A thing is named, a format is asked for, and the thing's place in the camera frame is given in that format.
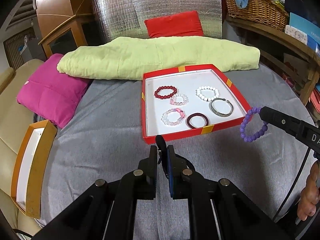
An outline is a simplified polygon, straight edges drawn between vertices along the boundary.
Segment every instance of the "wicker basket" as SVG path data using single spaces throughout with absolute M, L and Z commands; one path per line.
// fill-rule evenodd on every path
M 238 8 L 235 0 L 226 0 L 226 3 L 228 14 L 233 18 L 260 23 L 282 32 L 288 23 L 288 13 L 272 0 L 249 0 L 244 9 Z

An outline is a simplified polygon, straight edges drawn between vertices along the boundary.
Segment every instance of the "red beaded bracelet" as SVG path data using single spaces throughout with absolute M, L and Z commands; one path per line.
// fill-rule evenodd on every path
M 163 89 L 172 89 L 173 90 L 173 93 L 167 95 L 167 96 L 161 96 L 161 95 L 158 95 L 158 93 L 163 90 Z M 156 98 L 159 98 L 159 99 L 168 99 L 168 98 L 171 98 L 173 97 L 173 95 L 175 95 L 177 93 L 177 89 L 173 86 L 164 86 L 164 87 L 159 87 L 156 91 L 155 91 L 155 97 Z

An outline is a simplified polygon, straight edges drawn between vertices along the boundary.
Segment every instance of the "human hand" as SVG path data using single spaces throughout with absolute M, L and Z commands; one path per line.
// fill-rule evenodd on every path
M 308 216 L 313 216 L 316 213 L 316 204 L 319 201 L 319 189 L 316 186 L 318 176 L 319 165 L 318 161 L 316 161 L 311 167 L 306 186 L 300 194 L 301 199 L 298 204 L 297 215 L 303 221 L 305 221 Z

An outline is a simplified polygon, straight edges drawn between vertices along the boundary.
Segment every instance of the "bangle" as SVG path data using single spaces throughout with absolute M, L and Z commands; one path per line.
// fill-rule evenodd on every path
M 178 112 L 180 114 L 180 117 L 176 122 L 170 122 L 168 120 L 168 114 L 170 114 L 172 112 Z M 186 117 L 186 115 L 184 114 L 184 112 L 180 108 L 173 108 L 173 109 L 170 109 L 170 110 L 166 111 L 165 113 L 163 113 L 161 120 L 162 120 L 162 122 L 164 122 L 164 124 L 167 124 L 167 125 L 177 125 L 177 124 L 182 123 L 182 120 L 185 117 Z
M 192 115 L 189 115 L 189 117 L 187 118 L 187 125 L 191 128 L 191 129 L 196 129 L 197 127 L 194 127 L 193 125 L 190 124 L 190 120 L 192 117 L 195 117 L 195 116 L 201 116 L 204 118 L 205 120 L 205 126 L 208 126 L 209 125 L 209 119 L 204 115 L 204 114 L 201 114 L 201 113 L 194 113 Z
M 163 89 L 172 89 L 173 92 L 169 95 L 166 95 L 166 96 L 161 96 L 161 95 L 158 95 L 158 93 L 163 90 Z M 156 91 L 155 91 L 155 97 L 156 98 L 159 98 L 159 99 L 167 99 L 167 98 L 171 98 L 174 94 L 177 93 L 177 89 L 173 86 L 164 86 L 164 87 L 159 87 Z
M 217 101 L 217 100 L 226 101 L 226 102 L 230 105 L 230 107 L 231 107 L 230 112 L 227 113 L 227 114 L 223 114 L 223 113 L 218 112 L 216 109 L 214 109 L 212 103 L 213 103 L 214 101 Z M 230 103 L 229 100 L 225 100 L 224 98 L 215 98 L 214 100 L 212 100 L 211 103 L 210 103 L 210 108 L 211 108 L 212 112 L 213 112 L 215 115 L 220 116 L 220 117 L 228 117 L 228 116 L 230 116 L 230 115 L 232 114 L 232 112 L 233 112 L 233 105 Z
M 211 98 L 206 98 L 202 93 L 201 93 L 201 91 L 202 90 L 212 90 L 213 91 L 213 93 L 214 93 L 214 96 L 213 97 L 211 97 Z M 216 89 L 216 88 L 214 88 L 214 87 L 209 87 L 209 86 L 205 86 L 205 87 L 199 87 L 199 88 L 197 88 L 197 90 L 196 90 L 196 95 L 200 98 L 200 99 L 202 99 L 203 101 L 213 101 L 214 99 L 216 99 L 218 96 L 219 96 L 219 91 L 218 91 L 218 89 Z
M 240 127 L 240 136 L 245 142 L 252 142 L 255 141 L 256 139 L 260 138 L 261 136 L 264 135 L 264 133 L 268 130 L 268 123 L 263 121 L 262 128 L 256 132 L 254 135 L 247 136 L 245 134 L 245 127 L 247 126 L 248 122 L 250 121 L 250 118 L 253 114 L 260 114 L 260 109 L 261 107 L 253 107 L 248 111 L 248 113 L 245 115 L 245 118 L 243 119 L 243 122 L 241 123 Z
M 182 97 L 183 102 L 176 102 L 175 100 L 177 100 L 177 97 Z M 184 106 L 187 103 L 188 103 L 188 98 L 184 94 L 176 94 L 176 95 L 173 95 L 172 98 L 170 98 L 170 104 L 174 106 Z

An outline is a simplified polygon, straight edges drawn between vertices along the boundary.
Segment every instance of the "beige sofa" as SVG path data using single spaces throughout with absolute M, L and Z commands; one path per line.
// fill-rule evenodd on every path
M 10 198 L 11 179 L 20 144 L 33 113 L 17 103 L 16 97 L 29 76 L 43 62 L 33 59 L 17 71 L 6 69 L 0 74 L 0 209 L 12 228 L 34 235 L 41 228 L 25 216 Z

